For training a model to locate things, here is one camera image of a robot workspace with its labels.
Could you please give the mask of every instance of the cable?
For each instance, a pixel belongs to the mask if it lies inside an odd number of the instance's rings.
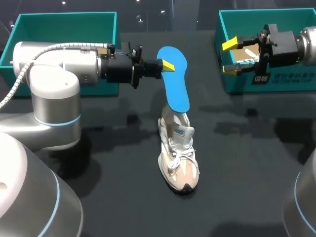
[[[13,84],[13,87],[11,88],[9,93],[5,96],[5,98],[0,102],[0,109],[2,109],[2,107],[4,107],[9,102],[9,100],[14,96],[19,85],[21,84],[21,81],[25,77],[27,70],[32,67],[34,61],[38,57],[40,57],[42,54],[46,52],[53,51],[60,48],[81,48],[81,47],[90,47],[93,49],[106,48],[106,49],[111,49],[111,50],[114,50],[115,48],[114,44],[112,43],[58,43],[58,44],[54,44],[46,48],[43,48],[34,57],[32,57],[28,63],[24,64],[24,67],[22,68],[19,76],[16,78],[15,83]]]

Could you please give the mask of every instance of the shoe insole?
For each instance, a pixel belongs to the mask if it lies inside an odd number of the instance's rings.
[[[177,113],[186,113],[190,103],[185,84],[188,66],[185,56],[177,48],[166,46],[159,50],[157,59],[163,59],[174,65],[174,72],[161,73],[169,107]]]

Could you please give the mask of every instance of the shoe tongue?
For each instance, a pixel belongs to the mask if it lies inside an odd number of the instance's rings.
[[[173,127],[172,142],[185,147],[190,144],[194,134],[194,128],[175,125]]]

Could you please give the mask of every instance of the teal bin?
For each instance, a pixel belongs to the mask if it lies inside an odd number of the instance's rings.
[[[277,24],[280,32],[293,31],[295,35],[299,35],[304,27],[316,26],[316,12],[313,8],[219,11],[214,44],[225,91],[243,93],[316,90],[316,67],[304,67],[301,64],[268,68],[268,79],[261,84],[253,82],[254,72],[240,76],[223,73],[222,66],[236,61],[231,51],[222,51],[222,43],[235,36],[257,35],[265,24]]]
[[[11,65],[13,49],[20,41],[114,43],[120,48],[116,12],[20,14],[0,59],[0,73],[11,88],[15,82]],[[119,85],[100,80],[97,86],[81,87],[81,95],[116,96]],[[16,96],[30,96],[21,84]]]

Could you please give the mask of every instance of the white sneaker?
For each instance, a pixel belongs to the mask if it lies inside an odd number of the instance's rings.
[[[158,120],[161,153],[158,158],[160,171],[167,183],[176,191],[192,191],[199,177],[198,163],[193,149],[194,128],[186,114],[162,110]]]

